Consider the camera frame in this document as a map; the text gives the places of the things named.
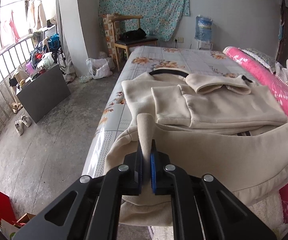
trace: teal floral curtain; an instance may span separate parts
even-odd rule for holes
[[[143,15],[141,28],[151,30],[162,41],[168,41],[182,16],[189,16],[189,0],[100,0],[98,13],[104,33],[102,15],[119,13]],[[125,31],[137,29],[137,21],[125,21]]]

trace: pink blanket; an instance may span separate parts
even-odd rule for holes
[[[223,50],[227,56],[254,76],[260,84],[268,86],[273,96],[281,105],[281,108],[288,116],[288,87],[280,82],[274,75],[267,71],[260,63],[249,57],[247,54],[235,47],[226,47]]]

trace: gray table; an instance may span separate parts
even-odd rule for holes
[[[35,123],[70,94],[58,64],[17,90],[18,99]]]

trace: wall socket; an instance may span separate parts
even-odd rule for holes
[[[177,40],[178,43],[184,43],[184,38],[183,37],[174,37],[173,38],[173,42],[175,42],[175,40]]]

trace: wooden chair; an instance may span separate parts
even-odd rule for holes
[[[134,41],[121,41],[119,40],[119,37],[116,36],[115,32],[115,22],[120,21],[126,21],[131,19],[137,19],[137,25],[140,28],[141,22],[140,19],[143,19],[142,15],[120,15],[120,16],[111,16],[108,18],[109,23],[112,23],[112,31],[113,31],[113,39],[114,39],[114,46],[115,46],[115,54],[116,54],[116,62],[117,62],[117,68],[119,71],[119,48],[126,50],[127,59],[129,58],[129,48],[136,47],[136,46],[142,46],[142,45],[148,45],[148,44],[154,44],[156,45],[156,41],[158,38],[156,37],[150,37],[146,36],[145,38],[141,40],[134,40]]]

